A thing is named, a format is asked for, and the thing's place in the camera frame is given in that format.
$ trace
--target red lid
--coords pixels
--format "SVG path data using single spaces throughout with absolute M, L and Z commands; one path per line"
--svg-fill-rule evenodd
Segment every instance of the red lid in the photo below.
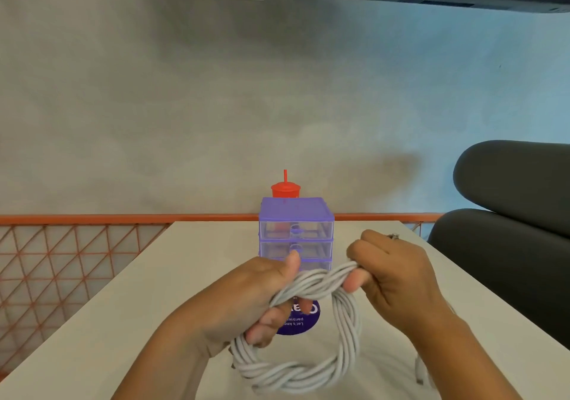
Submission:
M 283 171 L 283 182 L 271 186 L 273 197 L 299 197 L 301 186 L 287 181 L 287 170 Z

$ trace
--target forearm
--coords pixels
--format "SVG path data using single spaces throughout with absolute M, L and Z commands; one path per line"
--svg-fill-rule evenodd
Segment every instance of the forearm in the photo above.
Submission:
M 200 338 L 169 318 L 144 346 L 111 400 L 192 400 L 207 363 Z
M 410 339 L 442 400 L 522 400 L 459 317 Z

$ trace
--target plastic drawer unit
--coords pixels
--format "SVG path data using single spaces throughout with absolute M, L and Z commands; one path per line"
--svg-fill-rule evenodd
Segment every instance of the plastic drawer unit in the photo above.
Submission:
M 301 270 L 331 269 L 335 216 L 322 197 L 264 197 L 259 212 L 259 255 L 284 259 L 296 250 Z

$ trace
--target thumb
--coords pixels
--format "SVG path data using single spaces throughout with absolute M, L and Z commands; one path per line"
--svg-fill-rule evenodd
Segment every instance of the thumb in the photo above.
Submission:
M 275 267 L 270 269 L 266 275 L 267 288 L 271 293 L 280 291 L 295 280 L 295 276 L 299 273 L 301 266 L 301 258 L 293 250 L 282 262 L 275 262 L 277 262 Z

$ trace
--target dark gray chair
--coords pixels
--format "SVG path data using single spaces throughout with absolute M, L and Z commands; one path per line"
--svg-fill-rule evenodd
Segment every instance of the dark gray chair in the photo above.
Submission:
M 428 242 L 570 349 L 570 145 L 491 140 L 467 149 L 457 209 Z

